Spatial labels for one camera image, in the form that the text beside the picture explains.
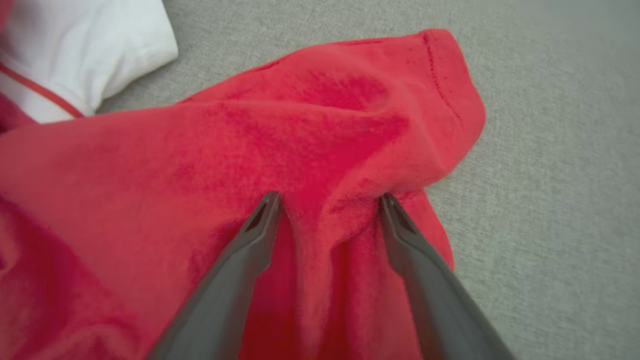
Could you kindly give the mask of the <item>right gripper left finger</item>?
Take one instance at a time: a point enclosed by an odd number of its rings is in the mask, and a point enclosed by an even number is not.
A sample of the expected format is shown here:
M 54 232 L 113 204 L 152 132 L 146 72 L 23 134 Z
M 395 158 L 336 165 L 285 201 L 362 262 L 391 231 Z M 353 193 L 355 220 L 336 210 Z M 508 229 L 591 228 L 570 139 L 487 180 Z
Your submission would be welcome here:
M 258 276 L 272 260 L 282 198 L 266 193 L 147 354 L 149 360 L 236 360 Z

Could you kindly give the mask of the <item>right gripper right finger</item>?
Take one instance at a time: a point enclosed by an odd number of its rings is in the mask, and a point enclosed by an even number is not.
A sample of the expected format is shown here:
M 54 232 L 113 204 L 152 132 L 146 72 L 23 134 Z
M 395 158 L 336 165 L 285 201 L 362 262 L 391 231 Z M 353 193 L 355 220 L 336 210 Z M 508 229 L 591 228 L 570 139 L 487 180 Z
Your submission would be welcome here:
M 379 199 L 387 258 L 402 278 L 423 359 L 512 360 L 514 354 L 393 194 Z

